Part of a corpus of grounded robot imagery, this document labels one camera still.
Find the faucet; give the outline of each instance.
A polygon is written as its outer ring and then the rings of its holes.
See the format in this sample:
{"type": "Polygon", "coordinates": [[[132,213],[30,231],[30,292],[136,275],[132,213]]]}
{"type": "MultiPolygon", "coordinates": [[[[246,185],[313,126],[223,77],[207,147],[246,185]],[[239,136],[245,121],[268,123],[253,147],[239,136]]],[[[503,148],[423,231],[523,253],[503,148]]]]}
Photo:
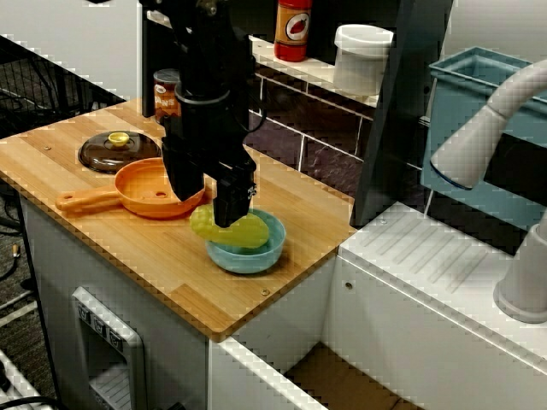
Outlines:
{"type": "MultiPolygon", "coordinates": [[[[547,60],[522,68],[506,79],[486,105],[448,138],[431,158],[433,170],[459,189],[471,190],[483,177],[503,130],[528,99],[547,90],[547,60]]],[[[547,321],[547,211],[532,226],[494,301],[508,316],[525,323],[547,321]]]]}

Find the light blue bowl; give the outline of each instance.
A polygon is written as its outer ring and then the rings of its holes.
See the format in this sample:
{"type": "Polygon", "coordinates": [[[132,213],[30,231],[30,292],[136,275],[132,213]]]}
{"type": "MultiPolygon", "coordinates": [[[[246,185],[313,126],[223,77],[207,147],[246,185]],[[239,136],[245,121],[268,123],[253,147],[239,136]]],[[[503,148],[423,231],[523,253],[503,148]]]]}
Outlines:
{"type": "Polygon", "coordinates": [[[272,267],[278,261],[285,242],[285,227],[268,212],[249,209],[250,214],[266,222],[270,230],[268,241],[260,248],[249,249],[206,241],[209,257],[219,267],[234,273],[257,273],[272,267]]]}

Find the white container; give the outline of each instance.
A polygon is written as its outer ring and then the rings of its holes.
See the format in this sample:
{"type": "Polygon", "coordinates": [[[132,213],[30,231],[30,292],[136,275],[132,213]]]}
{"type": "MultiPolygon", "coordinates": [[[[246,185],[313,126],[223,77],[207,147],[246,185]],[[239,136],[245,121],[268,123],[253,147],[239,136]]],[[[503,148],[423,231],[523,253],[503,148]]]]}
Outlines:
{"type": "Polygon", "coordinates": [[[393,33],[375,26],[349,24],[336,31],[334,86],[359,96],[379,94],[393,33]]]}

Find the orange frying pan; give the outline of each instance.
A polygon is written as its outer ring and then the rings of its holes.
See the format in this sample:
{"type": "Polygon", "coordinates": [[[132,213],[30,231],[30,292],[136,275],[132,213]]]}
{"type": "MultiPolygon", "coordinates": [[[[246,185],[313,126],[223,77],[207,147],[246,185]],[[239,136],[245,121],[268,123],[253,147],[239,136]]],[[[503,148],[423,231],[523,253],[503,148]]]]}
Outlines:
{"type": "Polygon", "coordinates": [[[205,189],[185,201],[174,194],[162,158],[149,158],[125,165],[113,185],[92,190],[63,192],[55,205],[61,211],[77,212],[83,207],[118,200],[127,210],[152,219],[166,219],[194,209],[205,189]]]}

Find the red bottle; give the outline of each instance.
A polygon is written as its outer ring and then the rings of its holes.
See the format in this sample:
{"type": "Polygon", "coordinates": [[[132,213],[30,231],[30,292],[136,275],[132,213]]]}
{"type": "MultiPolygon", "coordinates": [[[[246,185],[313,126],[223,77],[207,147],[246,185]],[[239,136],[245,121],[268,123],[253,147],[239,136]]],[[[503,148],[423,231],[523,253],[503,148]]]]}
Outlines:
{"type": "Polygon", "coordinates": [[[279,0],[273,52],[280,60],[301,62],[306,58],[312,0],[279,0]]]}

